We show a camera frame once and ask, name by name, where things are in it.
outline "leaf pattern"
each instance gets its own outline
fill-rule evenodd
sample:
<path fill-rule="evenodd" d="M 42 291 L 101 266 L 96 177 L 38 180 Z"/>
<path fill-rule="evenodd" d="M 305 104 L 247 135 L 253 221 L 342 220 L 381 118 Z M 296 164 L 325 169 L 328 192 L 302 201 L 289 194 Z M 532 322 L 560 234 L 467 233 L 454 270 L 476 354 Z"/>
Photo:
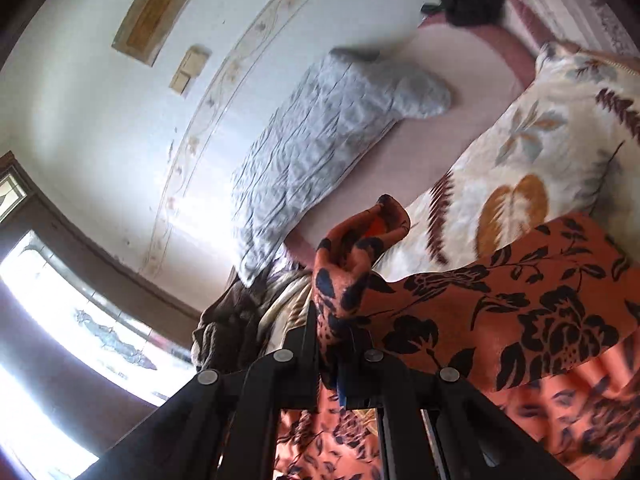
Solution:
<path fill-rule="evenodd" d="M 465 348 L 455 354 L 449 361 L 449 367 L 455 368 L 463 377 L 469 377 L 474 366 L 475 348 Z"/>
<path fill-rule="evenodd" d="M 484 203 L 476 231 L 476 255 L 488 256 L 542 224 L 548 214 L 544 183 L 528 174 L 512 190 L 500 186 Z"/>
<path fill-rule="evenodd" d="M 500 391 L 511 380 L 510 388 L 518 386 L 524 379 L 526 361 L 522 345 L 515 342 L 507 346 L 500 354 L 500 371 L 495 378 L 495 389 Z"/>
<path fill-rule="evenodd" d="M 433 198 L 431 199 L 431 208 L 429 211 L 429 238 L 427 248 L 432 259 L 436 260 L 442 266 L 446 266 L 449 260 L 444 254 L 444 224 L 453 195 L 453 180 L 450 171 L 447 171 L 447 173 L 436 182 L 431 193 Z"/>
<path fill-rule="evenodd" d="M 631 133 L 631 137 L 640 144 L 640 114 L 630 108 L 634 104 L 632 99 L 625 99 L 613 90 L 603 88 L 596 95 L 596 102 L 609 112 L 618 116 L 620 124 L 624 124 Z"/>
<path fill-rule="evenodd" d="M 369 273 L 369 278 L 367 280 L 367 288 L 371 290 L 375 290 L 376 292 L 381 292 L 382 294 L 393 294 L 395 291 L 388 285 L 388 283 L 382 279 L 379 274 L 375 272 Z"/>
<path fill-rule="evenodd" d="M 551 231 L 549 230 L 549 228 L 546 225 L 539 225 L 536 227 L 536 231 L 540 231 L 542 234 L 545 234 L 547 236 L 551 236 Z"/>
<path fill-rule="evenodd" d="M 599 59 L 581 57 L 577 58 L 576 62 L 580 65 L 566 73 L 566 77 L 569 79 L 600 83 L 605 79 L 615 81 L 618 78 L 616 69 Z"/>
<path fill-rule="evenodd" d="M 386 350 L 397 354 L 414 354 L 423 348 L 438 344 L 438 327 L 431 320 L 421 321 L 414 316 L 400 316 L 394 329 L 385 335 L 382 343 Z"/>
<path fill-rule="evenodd" d="M 540 135 L 555 131 L 567 124 L 566 118 L 554 110 L 548 110 L 538 115 L 538 104 L 538 101 L 533 103 L 524 120 L 520 108 L 514 112 L 509 137 L 500 147 L 495 158 L 496 166 L 500 166 L 511 156 L 518 142 L 520 142 L 522 152 L 529 163 L 533 163 L 542 152 L 543 145 Z"/>
<path fill-rule="evenodd" d="M 626 256 L 620 256 L 611 266 L 611 278 L 614 282 L 631 268 L 631 261 Z"/>
<path fill-rule="evenodd" d="M 611 192 L 604 196 L 603 190 L 607 177 L 622 174 L 622 167 L 616 160 L 616 155 L 623 144 L 624 141 L 614 152 L 598 149 L 596 160 L 586 171 L 580 189 L 574 194 L 576 209 L 592 214 L 597 204 L 600 210 L 606 211 L 607 214 L 614 211 L 615 203 Z"/>

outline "black metal frame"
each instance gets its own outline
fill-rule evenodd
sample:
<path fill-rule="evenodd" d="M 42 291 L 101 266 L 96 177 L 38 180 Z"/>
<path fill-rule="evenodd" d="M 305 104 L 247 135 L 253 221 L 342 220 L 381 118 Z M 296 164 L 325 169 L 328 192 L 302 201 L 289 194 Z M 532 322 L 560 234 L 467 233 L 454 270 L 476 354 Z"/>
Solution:
<path fill-rule="evenodd" d="M 385 479 L 575 480 L 453 368 L 411 370 L 355 334 L 338 394 L 376 408 Z M 284 349 L 241 372 L 201 372 L 78 480 L 272 479 L 278 412 L 317 411 L 318 359 L 310 308 Z"/>

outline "blanket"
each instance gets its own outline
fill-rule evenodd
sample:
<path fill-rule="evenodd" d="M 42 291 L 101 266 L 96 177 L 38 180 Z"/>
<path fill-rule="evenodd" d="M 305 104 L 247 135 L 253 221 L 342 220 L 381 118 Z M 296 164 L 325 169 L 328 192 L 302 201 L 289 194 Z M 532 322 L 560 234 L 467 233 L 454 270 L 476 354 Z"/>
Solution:
<path fill-rule="evenodd" d="M 514 24 L 513 6 L 535 40 L 571 40 L 584 48 L 637 56 L 638 48 L 604 0 L 508 0 L 505 28 Z"/>
<path fill-rule="evenodd" d="M 341 343 L 365 332 L 411 368 L 456 368 L 579 478 L 613 478 L 640 428 L 640 267 L 587 215 L 571 214 L 468 266 L 386 282 L 370 266 L 409 225 L 386 195 L 319 245 L 312 295 L 328 377 L 338 356 L 349 357 Z M 342 413 L 336 396 L 322 387 L 320 397 L 326 412 L 311 416 L 304 444 L 291 446 L 281 429 L 280 470 L 293 465 L 301 478 L 320 479 L 314 464 L 330 462 L 336 476 L 377 478 L 368 429 L 351 416 L 345 436 L 357 452 L 347 458 L 340 422 L 324 430 Z M 297 460 L 302 454 L 312 460 Z M 551 460 L 541 460 L 538 476 Z"/>
<path fill-rule="evenodd" d="M 235 262 L 249 286 L 285 236 L 402 118 L 449 108 L 446 86 L 420 67 L 334 50 L 315 63 L 232 177 Z"/>

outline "pillow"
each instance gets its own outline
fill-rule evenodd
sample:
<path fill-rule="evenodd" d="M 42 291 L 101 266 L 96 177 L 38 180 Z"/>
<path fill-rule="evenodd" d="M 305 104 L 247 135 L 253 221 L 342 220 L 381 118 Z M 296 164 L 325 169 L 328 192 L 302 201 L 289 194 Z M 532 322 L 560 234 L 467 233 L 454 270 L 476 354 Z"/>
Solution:
<path fill-rule="evenodd" d="M 412 228 L 375 270 L 456 269 L 583 210 L 640 260 L 640 74 L 549 44 L 535 82 L 408 208 Z"/>

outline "white wall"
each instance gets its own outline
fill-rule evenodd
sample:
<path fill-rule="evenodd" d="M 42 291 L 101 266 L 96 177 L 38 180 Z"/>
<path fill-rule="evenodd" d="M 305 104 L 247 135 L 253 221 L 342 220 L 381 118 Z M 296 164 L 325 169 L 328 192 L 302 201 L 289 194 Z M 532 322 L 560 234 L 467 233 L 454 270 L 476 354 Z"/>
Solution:
<path fill-rule="evenodd" d="M 72 222 L 137 270 L 172 145 L 269 0 L 191 0 L 153 67 L 111 48 L 132 1 L 46 2 L 0 73 L 0 136 Z M 168 86 L 193 44 L 212 56 L 185 99 Z M 218 267 L 224 281 L 228 260 Z"/>

